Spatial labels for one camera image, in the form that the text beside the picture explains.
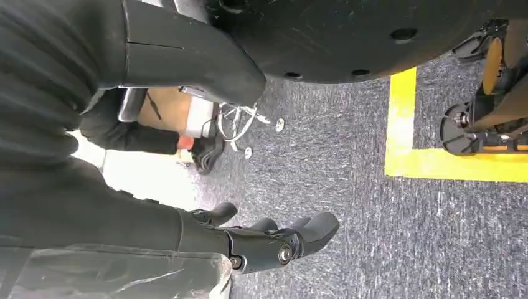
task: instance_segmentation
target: robotic hand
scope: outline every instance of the robotic hand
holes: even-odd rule
[[[233,269],[244,274],[284,267],[292,260],[315,254],[339,228],[339,221],[330,212],[298,219],[284,229],[278,229],[275,221],[267,218],[251,227],[218,227],[236,215],[237,208],[231,203],[223,203],[211,211],[190,213],[204,229],[225,232]]]

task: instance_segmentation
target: shoe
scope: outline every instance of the shoe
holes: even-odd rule
[[[225,141],[220,135],[213,138],[196,139],[190,152],[198,173],[202,175],[209,174],[218,158],[224,152],[224,148]]]

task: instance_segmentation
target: metal bolt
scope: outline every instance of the metal bolt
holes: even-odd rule
[[[240,257],[230,257],[229,260],[231,261],[233,269],[238,269],[242,266],[242,259]]]
[[[459,128],[465,128],[469,124],[468,115],[464,112],[458,112],[453,120]]]
[[[291,251],[291,247],[288,244],[282,245],[279,249],[279,263],[286,265],[290,262],[292,256],[293,252]]]

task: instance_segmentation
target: black sleeve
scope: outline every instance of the black sleeve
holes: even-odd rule
[[[107,90],[99,102],[82,115],[82,135],[106,150],[175,154],[178,133],[118,121],[124,94],[122,88]]]
[[[180,210],[116,192],[70,157],[78,144],[67,132],[101,76],[93,42],[74,25],[97,20],[77,3],[0,1],[0,240],[177,249]]]

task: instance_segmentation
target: person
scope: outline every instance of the person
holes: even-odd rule
[[[105,91],[96,104],[82,114],[81,134],[106,150],[144,151],[154,154],[176,154],[189,150],[198,173],[209,174],[222,155],[225,142],[217,134],[213,138],[193,138],[174,131],[143,126],[138,122],[122,123],[117,114],[125,89]]]
[[[106,16],[106,20],[117,20],[116,26],[123,26],[115,11],[104,10],[104,5],[112,5],[118,12],[123,9],[117,0],[0,1],[0,273],[5,273],[0,275],[0,297],[10,297],[12,291],[18,298],[49,292],[60,295],[51,294],[51,298],[79,294],[78,288],[72,288],[75,281],[69,279],[59,280],[68,288],[45,287],[42,293],[33,285],[18,285],[24,282],[22,278],[45,285],[43,280],[52,277],[27,276],[27,267],[39,270],[42,266],[31,260],[53,259],[72,246],[133,256],[155,256],[161,251],[161,256],[169,257],[164,265],[167,261],[172,264],[173,252],[214,253],[229,258],[222,260],[242,273],[285,267],[323,249],[339,229],[337,217],[330,212],[303,218],[280,230],[266,226],[264,229],[271,229],[266,232],[221,227],[236,213],[233,206],[191,213],[153,199],[138,200],[109,187],[94,165],[72,157],[78,142],[68,132],[83,121],[87,121],[82,125],[84,133],[99,144],[106,143],[106,147],[172,152],[181,143],[174,133],[153,131],[137,123],[116,123],[113,111],[102,117],[100,113],[107,113],[102,107],[115,105],[113,101],[103,99],[101,110],[92,110],[92,116],[82,115],[99,90],[118,85],[104,86],[104,78],[122,75],[121,71],[109,74],[112,71],[106,63],[110,62],[97,55],[98,50],[109,47],[109,40],[116,40],[112,39],[115,31],[104,28],[98,17]],[[101,125],[106,121],[110,125]],[[149,144],[148,138],[154,135],[156,141]],[[186,147],[201,144],[199,140],[193,142]],[[82,277],[95,278],[98,285],[104,277],[101,274],[114,270],[103,267],[94,271],[90,259],[80,268],[68,268],[75,259],[68,254],[65,258],[66,267],[60,265],[61,269],[84,273]],[[121,267],[122,260],[115,262],[118,273],[128,270]],[[110,278],[110,283],[117,282]],[[112,294],[133,292],[137,282],[144,281],[168,281],[172,288],[196,289],[190,283],[175,285],[172,279],[159,279],[166,275],[144,278],[120,284],[119,289],[111,289]],[[104,290],[87,291],[97,296]]]

